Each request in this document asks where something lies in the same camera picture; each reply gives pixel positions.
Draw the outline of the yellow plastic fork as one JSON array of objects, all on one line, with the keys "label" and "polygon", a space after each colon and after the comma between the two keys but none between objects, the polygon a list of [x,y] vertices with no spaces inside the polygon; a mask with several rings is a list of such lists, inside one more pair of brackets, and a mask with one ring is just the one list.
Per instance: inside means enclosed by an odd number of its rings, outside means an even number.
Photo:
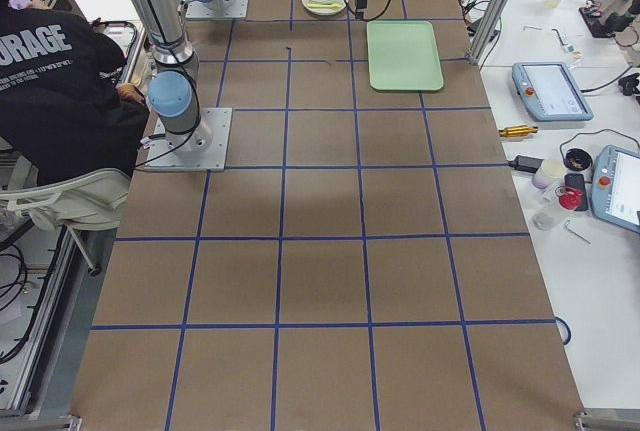
[{"label": "yellow plastic fork", "polygon": [[323,3],[309,1],[307,6],[311,9],[342,9],[345,7],[344,3]]}]

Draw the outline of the green plastic tray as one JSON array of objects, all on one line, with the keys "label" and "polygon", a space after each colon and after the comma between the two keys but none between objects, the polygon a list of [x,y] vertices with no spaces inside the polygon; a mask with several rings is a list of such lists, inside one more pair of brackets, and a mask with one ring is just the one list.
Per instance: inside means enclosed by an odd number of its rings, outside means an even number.
[{"label": "green plastic tray", "polygon": [[376,91],[436,92],[444,87],[432,24],[379,20],[366,26],[369,81]]}]

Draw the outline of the upper blue teach pendant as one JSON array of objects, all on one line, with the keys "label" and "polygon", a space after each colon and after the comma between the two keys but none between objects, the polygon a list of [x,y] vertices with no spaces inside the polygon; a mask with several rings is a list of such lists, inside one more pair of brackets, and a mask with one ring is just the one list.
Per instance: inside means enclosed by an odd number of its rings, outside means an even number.
[{"label": "upper blue teach pendant", "polygon": [[593,119],[593,112],[563,62],[517,62],[511,67],[517,94],[535,121]]}]

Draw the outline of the blue teach pendant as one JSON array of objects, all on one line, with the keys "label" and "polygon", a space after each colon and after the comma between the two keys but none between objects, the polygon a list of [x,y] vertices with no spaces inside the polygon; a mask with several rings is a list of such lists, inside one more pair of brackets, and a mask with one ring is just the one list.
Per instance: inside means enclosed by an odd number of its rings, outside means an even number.
[{"label": "blue teach pendant", "polygon": [[517,94],[535,121],[593,119],[593,112],[563,62],[517,62],[511,67]]},{"label": "blue teach pendant", "polygon": [[639,154],[608,145],[592,176],[591,209],[603,221],[639,233]]}]

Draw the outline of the gold metal cylinder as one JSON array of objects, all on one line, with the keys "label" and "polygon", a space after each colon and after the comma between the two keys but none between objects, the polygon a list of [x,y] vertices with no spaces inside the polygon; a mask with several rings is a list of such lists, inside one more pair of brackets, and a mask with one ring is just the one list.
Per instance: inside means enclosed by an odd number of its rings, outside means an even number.
[{"label": "gold metal cylinder", "polygon": [[538,131],[538,126],[518,125],[501,128],[498,130],[498,134],[504,139],[520,139],[536,134]]}]

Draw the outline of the black power adapter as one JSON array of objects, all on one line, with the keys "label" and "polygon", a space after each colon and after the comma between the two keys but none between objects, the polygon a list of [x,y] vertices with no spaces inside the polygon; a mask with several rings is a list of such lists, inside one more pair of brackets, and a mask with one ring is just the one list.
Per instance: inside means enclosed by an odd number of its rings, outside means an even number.
[{"label": "black power adapter", "polygon": [[507,165],[516,171],[535,174],[543,162],[544,160],[541,158],[516,155],[513,159],[507,161]]}]

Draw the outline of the white lavender cup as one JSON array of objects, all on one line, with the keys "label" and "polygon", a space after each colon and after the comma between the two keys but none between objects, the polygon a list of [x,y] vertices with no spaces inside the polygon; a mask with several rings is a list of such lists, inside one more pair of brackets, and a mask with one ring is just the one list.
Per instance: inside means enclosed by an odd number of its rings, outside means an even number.
[{"label": "white lavender cup", "polygon": [[534,187],[544,190],[550,185],[563,182],[566,175],[566,167],[562,161],[544,159],[532,177]]}]

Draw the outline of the black round dish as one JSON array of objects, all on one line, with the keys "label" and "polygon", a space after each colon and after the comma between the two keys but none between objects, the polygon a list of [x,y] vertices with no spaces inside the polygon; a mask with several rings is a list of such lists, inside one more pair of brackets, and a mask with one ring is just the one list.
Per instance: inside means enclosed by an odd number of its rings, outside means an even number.
[{"label": "black round dish", "polygon": [[571,148],[564,153],[563,163],[569,170],[583,172],[593,165],[593,158],[583,149]]}]

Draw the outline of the black smartphone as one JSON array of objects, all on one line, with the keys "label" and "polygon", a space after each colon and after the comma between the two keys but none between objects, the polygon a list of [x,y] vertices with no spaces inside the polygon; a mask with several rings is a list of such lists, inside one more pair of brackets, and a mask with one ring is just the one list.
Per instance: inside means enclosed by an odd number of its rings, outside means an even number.
[{"label": "black smartphone", "polygon": [[587,211],[589,209],[589,201],[584,175],[581,173],[567,173],[564,177],[564,184],[581,192],[581,201],[576,210],[580,212]]}]

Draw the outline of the clear plastic cup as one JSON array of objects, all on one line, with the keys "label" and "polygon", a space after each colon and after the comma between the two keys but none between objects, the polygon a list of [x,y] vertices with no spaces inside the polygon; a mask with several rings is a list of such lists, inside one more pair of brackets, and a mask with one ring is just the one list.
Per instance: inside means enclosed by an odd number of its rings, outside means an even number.
[{"label": "clear plastic cup", "polygon": [[557,226],[565,216],[565,209],[561,206],[557,197],[541,207],[533,216],[533,225],[541,230],[548,231]]}]

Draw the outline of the red round cap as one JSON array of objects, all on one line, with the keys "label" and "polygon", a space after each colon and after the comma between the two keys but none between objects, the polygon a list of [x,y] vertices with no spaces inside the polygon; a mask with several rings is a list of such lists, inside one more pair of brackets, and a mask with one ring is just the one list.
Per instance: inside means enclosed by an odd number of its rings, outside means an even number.
[{"label": "red round cap", "polygon": [[576,211],[582,203],[583,192],[570,186],[559,186],[556,189],[559,205],[569,211]]}]

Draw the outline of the person in black hoodie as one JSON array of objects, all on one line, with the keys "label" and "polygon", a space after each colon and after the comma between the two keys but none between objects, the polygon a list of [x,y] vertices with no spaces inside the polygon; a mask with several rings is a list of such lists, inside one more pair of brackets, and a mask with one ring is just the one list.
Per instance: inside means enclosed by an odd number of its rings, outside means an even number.
[{"label": "person in black hoodie", "polygon": [[85,19],[1,0],[1,136],[49,185],[103,169],[132,175],[149,110],[136,86],[103,79],[126,63]]}]

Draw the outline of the silver allen key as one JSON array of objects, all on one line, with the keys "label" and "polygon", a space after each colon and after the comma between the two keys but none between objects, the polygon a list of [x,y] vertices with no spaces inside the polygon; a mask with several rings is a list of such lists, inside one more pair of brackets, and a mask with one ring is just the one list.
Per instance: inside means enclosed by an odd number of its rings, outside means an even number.
[{"label": "silver allen key", "polygon": [[571,235],[575,236],[576,238],[578,238],[579,240],[581,240],[582,242],[586,243],[587,245],[591,244],[591,241],[589,239],[587,239],[585,236],[583,236],[582,234],[580,234],[578,231],[576,231],[572,226],[571,226],[571,221],[570,220],[566,220],[563,224],[563,228],[570,233]]}]

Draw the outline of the lower blue teach pendant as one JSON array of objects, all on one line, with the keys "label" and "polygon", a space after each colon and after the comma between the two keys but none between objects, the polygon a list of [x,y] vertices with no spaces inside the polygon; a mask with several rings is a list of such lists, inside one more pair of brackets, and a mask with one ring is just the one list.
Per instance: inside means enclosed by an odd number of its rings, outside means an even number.
[{"label": "lower blue teach pendant", "polygon": [[608,145],[592,176],[591,209],[603,221],[639,233],[639,154]]}]

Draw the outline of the white office chair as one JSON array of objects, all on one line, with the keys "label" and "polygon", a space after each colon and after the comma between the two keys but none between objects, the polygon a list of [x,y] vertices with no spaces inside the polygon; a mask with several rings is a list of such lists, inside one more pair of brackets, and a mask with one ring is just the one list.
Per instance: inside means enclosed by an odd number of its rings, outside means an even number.
[{"label": "white office chair", "polygon": [[80,236],[82,231],[103,231],[120,225],[130,178],[115,168],[100,169],[77,178],[46,186],[9,190],[1,200],[13,212],[25,211],[36,227],[65,227],[89,268],[97,276],[101,266]]}]

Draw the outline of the aluminium frame post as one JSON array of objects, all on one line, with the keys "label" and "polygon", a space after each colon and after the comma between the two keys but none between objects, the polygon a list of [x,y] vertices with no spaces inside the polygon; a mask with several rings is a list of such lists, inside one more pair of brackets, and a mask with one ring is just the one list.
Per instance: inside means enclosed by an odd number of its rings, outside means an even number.
[{"label": "aluminium frame post", "polygon": [[508,0],[490,0],[488,7],[481,18],[481,22],[471,42],[471,47],[467,53],[467,59],[471,64],[477,64],[481,55],[489,43],[490,37],[495,30],[498,19]]}]

